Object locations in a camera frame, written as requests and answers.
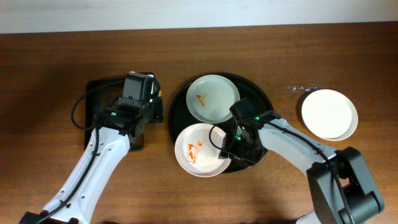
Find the grey-white plate with sauce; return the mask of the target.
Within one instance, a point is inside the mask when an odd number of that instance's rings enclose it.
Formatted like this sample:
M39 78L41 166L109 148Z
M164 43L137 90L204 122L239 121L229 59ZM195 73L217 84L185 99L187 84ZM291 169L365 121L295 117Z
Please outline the grey-white plate with sauce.
M236 85L221 75L197 78L188 87L185 97L189 112L197 120L210 124L232 118L229 108L240 99Z

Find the cream plate with sauce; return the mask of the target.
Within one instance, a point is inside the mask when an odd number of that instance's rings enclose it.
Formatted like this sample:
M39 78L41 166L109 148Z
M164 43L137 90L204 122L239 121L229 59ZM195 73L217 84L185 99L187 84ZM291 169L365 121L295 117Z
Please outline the cream plate with sauce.
M301 116L309 131L328 141L349 138L359 123L352 101L342 93L329 89L310 93L302 103Z

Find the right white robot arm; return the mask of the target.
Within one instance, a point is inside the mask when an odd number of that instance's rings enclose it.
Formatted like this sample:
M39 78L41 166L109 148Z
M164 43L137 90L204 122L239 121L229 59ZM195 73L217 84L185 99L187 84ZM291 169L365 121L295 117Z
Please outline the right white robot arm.
M338 150L319 143L272 110L260 113L247 98L229 110L236 125L226 137L221 157L251 167L273 151L306 175L313 211L297 223L364 223L384 210L384 200L357 149Z

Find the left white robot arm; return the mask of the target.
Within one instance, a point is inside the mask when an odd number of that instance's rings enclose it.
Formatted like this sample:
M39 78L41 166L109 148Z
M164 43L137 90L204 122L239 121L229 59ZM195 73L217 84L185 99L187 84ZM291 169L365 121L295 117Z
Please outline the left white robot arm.
M94 116L86 149L56 196L39 213L26 212L21 223L90 223L113 170L123 157L144 147L149 123L162 123L160 83L152 72L129 72L122 95Z

